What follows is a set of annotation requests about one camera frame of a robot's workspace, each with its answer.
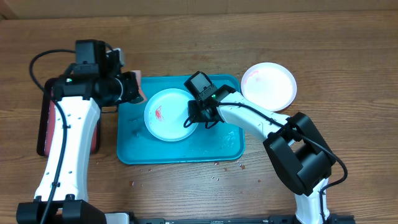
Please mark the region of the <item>light blue plate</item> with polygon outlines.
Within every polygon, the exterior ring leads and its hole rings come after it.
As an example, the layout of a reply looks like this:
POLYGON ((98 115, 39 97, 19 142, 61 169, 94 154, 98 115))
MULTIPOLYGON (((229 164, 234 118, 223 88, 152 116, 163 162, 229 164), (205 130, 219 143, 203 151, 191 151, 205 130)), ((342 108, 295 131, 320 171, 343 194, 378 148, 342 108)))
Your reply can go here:
POLYGON ((189 137, 198 126, 184 127, 190 100, 194 100, 191 94, 177 88, 162 90, 152 96, 144 110, 144 122, 151 135, 168 142, 189 137))

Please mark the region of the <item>white plate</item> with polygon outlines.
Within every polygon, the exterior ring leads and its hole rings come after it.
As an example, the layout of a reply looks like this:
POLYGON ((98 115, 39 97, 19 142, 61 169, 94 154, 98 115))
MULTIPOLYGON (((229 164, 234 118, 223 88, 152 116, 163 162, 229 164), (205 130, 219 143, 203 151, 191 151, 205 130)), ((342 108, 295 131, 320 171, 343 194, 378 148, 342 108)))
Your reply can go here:
POLYGON ((250 102, 269 111, 289 107, 297 94, 297 83, 285 67, 272 62, 253 65, 241 79, 241 93, 250 102))

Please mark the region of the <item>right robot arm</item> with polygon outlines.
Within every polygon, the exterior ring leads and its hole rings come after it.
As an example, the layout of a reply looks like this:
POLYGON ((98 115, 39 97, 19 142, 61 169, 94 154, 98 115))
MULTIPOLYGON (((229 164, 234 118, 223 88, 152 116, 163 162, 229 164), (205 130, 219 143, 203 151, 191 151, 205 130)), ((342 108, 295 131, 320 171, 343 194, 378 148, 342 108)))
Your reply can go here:
POLYGON ((184 85, 193 96, 184 127, 204 123, 210 129, 221 122, 249 132, 262 141, 278 178, 294 193, 295 222, 329 222, 325 190, 336 157, 307 115, 265 110, 229 85, 217 87, 202 72, 184 85))

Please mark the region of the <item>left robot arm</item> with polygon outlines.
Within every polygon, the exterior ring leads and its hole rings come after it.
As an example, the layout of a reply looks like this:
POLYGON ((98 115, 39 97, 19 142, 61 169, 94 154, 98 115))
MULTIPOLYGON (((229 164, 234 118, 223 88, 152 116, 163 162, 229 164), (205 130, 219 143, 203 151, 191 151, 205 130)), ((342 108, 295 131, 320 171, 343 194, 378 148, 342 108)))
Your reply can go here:
POLYGON ((103 107, 145 101, 141 75, 122 72, 121 49, 101 40, 78 40, 75 62, 50 91, 55 123, 44 175, 32 202, 17 207, 18 223, 134 223, 130 212, 104 213, 88 203, 91 143, 103 107))

